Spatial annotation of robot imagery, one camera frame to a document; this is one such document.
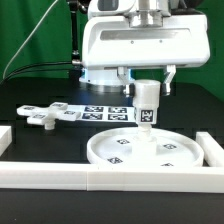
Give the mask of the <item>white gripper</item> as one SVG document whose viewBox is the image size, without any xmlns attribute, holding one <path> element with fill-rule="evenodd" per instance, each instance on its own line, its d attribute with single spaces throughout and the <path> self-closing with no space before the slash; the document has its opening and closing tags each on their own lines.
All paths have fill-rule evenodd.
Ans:
<svg viewBox="0 0 224 224">
<path fill-rule="evenodd" d="M 199 67 L 210 57 L 207 18 L 178 15 L 161 27 L 132 28 L 123 16 L 95 17 L 84 29 L 82 61 L 88 69 L 117 68 L 126 97 L 135 94 L 128 68 L 164 68 L 162 95 L 171 93 L 177 67 Z"/>
</svg>

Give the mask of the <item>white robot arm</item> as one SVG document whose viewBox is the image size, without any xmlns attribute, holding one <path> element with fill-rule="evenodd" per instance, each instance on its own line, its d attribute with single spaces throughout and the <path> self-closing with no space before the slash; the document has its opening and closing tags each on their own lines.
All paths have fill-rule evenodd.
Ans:
<svg viewBox="0 0 224 224">
<path fill-rule="evenodd" d="M 80 82 L 113 92 L 133 81 L 134 69 L 162 69 L 162 93 L 178 68 L 210 57 L 207 17 L 185 0 L 91 0 L 84 28 Z"/>
</svg>

